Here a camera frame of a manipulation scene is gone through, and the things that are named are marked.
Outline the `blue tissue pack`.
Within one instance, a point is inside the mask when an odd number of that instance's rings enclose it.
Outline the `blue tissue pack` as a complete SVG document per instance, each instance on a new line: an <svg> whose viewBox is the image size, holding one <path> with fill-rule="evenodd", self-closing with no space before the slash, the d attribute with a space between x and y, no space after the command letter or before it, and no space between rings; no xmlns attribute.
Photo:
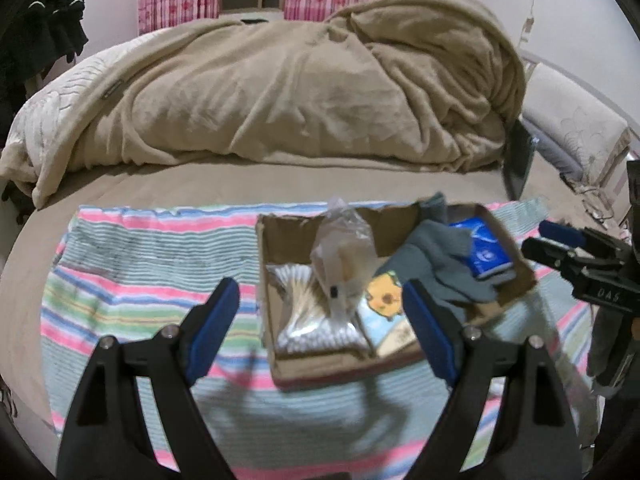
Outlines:
<svg viewBox="0 0 640 480"><path fill-rule="evenodd" d="M513 261L506 253L495 233L480 217L450 223L452 228L465 229L471 234L472 248L465 258L474 278L486 280L513 269Z"/></svg>

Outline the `grey knit gloves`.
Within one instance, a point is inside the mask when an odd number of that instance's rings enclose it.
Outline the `grey knit gloves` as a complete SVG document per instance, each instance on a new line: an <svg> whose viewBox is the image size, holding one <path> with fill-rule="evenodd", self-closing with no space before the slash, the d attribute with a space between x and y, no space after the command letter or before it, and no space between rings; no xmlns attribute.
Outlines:
<svg viewBox="0 0 640 480"><path fill-rule="evenodd" d="M469 267L472 231L450 224L445 195L438 192L419 207L419 224L375 271L371 283L384 286L376 296L383 298L393 285L418 280L445 308L496 301L497 287L516 278L513 263L500 263L488 275L474 275Z"/></svg>

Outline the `cartoon tissue pack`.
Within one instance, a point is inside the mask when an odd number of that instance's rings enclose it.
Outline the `cartoon tissue pack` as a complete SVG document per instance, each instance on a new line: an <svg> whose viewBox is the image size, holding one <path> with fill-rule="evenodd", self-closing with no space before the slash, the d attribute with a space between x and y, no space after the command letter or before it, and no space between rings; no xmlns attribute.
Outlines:
<svg viewBox="0 0 640 480"><path fill-rule="evenodd" d="M358 315L364 336L379 358L388 358L416 341L402 307L402 285L393 271L372 278L360 300Z"/></svg>

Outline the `clear plastic bag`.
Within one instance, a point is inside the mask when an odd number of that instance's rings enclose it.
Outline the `clear plastic bag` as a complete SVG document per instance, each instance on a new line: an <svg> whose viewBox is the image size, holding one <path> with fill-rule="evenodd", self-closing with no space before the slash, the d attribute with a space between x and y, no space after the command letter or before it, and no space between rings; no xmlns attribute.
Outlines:
<svg viewBox="0 0 640 480"><path fill-rule="evenodd" d="M310 261L326 294L330 319L337 324L350 322L378 265L370 224L349 203L331 198Z"/></svg>

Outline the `cotton swab bag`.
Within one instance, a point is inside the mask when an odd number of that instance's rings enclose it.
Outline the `cotton swab bag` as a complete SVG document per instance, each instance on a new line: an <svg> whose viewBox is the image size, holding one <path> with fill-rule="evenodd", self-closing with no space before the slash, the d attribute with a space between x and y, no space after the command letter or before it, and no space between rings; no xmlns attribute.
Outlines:
<svg viewBox="0 0 640 480"><path fill-rule="evenodd" d="M370 350L355 315L331 312L311 266L268 264L267 273L283 304L283 321L274 342L278 356Z"/></svg>

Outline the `grey pillow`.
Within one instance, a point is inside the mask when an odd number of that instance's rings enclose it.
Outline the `grey pillow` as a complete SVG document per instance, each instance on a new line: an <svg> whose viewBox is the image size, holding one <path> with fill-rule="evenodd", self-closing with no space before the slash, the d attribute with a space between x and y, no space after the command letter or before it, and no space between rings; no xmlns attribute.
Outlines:
<svg viewBox="0 0 640 480"><path fill-rule="evenodd" d="M526 118L521 119L521 123L527 132L537 139L537 152L551 164L560 174L565 174L574 181L581 181L584 170L579 162L575 160L562 146L548 136L547 133L538 128Z"/></svg>

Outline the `standing tablet mirror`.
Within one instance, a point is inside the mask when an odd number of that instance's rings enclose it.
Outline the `standing tablet mirror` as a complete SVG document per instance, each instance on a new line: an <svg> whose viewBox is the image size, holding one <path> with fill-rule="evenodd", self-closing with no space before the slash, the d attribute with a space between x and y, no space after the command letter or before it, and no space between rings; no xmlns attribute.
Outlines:
<svg viewBox="0 0 640 480"><path fill-rule="evenodd" d="M506 196L519 200L533 166L538 139L518 120L506 138L502 177Z"/></svg>

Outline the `white embroidered pillow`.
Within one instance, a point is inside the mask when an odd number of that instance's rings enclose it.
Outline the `white embroidered pillow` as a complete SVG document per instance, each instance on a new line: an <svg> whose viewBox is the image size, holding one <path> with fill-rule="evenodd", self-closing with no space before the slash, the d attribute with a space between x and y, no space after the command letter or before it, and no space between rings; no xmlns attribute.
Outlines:
<svg viewBox="0 0 640 480"><path fill-rule="evenodd" d="M602 184L630 145L625 118L542 63L529 74L522 117L577 162L585 184Z"/></svg>

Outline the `striped colourful towel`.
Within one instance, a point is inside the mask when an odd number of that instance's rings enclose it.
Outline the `striped colourful towel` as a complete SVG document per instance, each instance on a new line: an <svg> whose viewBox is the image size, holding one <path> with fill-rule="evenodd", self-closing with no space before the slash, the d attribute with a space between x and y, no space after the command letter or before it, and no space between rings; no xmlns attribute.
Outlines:
<svg viewBox="0 0 640 480"><path fill-rule="evenodd" d="M255 224L261 214L315 216L325 209L322 203L79 207L56 248L41 300L43 377L54 428L63 429L101 337L150 338L181 322L222 278L234 278L239 311L192 393L236 475L402 477L448 398L427 363L302 391L280 389L271 377L256 299Z"/></svg>

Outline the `beige fleece blanket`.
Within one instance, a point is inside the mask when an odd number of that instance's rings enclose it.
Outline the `beige fleece blanket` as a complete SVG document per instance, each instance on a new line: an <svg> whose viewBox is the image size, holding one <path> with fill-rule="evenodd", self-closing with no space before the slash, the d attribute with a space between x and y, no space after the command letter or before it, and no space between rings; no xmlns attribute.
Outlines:
<svg viewBox="0 0 640 480"><path fill-rule="evenodd" d="M369 0L322 22L202 18L166 28L96 80L34 183L236 156L258 164L469 172L502 157L523 63L476 0Z"/></svg>

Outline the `brown cardboard box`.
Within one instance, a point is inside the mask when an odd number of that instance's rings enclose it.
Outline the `brown cardboard box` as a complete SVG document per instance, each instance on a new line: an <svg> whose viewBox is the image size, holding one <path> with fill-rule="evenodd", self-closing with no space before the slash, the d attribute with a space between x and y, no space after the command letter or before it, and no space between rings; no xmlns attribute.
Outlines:
<svg viewBox="0 0 640 480"><path fill-rule="evenodd" d="M418 225L419 205L384 205L382 203L358 206L358 214L372 228L376 253L381 258L398 249L410 232ZM534 270L523 258L518 244L506 230L506 225L481 204L453 204L448 207L449 219L458 222L478 217L497 235L498 242L514 263L515 278L497 287L494 304L469 308L466 319L473 325L483 326L503 316L518 300L537 284ZM406 348L390 356L370 356L352 350L329 353L286 356L276 349L278 331L284 327L291 309L287 307L267 278L270 264L310 263L310 253L324 213L262 214L258 217L256 232L260 258L260 313L264 329L273 382L281 389L321 387L332 382L351 382L363 377L396 370L423 359L419 344L413 341Z"/></svg>

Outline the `white quilt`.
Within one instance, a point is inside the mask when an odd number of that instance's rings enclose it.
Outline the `white quilt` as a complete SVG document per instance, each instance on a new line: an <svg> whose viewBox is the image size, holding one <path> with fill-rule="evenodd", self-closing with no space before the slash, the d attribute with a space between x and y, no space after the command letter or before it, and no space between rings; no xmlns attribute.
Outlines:
<svg viewBox="0 0 640 480"><path fill-rule="evenodd" d="M81 95L96 80L111 73L124 56L164 32L166 28L148 32L88 56L31 96L13 119L1 152L1 177L15 183L36 182L58 126Z"/></svg>

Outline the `black hanging clothes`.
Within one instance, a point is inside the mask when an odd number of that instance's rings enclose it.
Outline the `black hanging clothes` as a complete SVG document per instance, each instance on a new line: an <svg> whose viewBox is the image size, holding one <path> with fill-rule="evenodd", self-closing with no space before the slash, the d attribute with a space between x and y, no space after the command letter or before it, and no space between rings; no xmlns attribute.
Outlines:
<svg viewBox="0 0 640 480"><path fill-rule="evenodd" d="M59 60L81 55L88 37L81 21L85 0L11 0L1 26L1 104L20 107L26 82L46 78Z"/></svg>

